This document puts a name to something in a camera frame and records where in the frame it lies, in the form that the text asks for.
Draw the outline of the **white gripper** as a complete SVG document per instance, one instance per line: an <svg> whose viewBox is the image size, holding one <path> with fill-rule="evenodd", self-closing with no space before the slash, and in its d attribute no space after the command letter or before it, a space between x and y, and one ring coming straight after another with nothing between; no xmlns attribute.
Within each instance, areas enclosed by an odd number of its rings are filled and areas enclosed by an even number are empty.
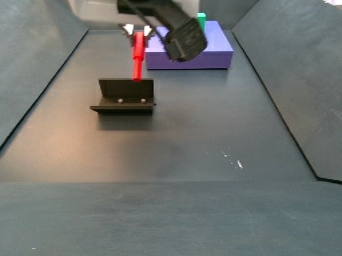
<svg viewBox="0 0 342 256"><path fill-rule="evenodd" d="M145 22L137 11L144 13L140 7L133 7L137 0L67 0L74 15L89 26L117 26L124 25L128 37L134 35L134 24L144 25ZM154 36L152 26L144 28L148 38Z"/></svg>

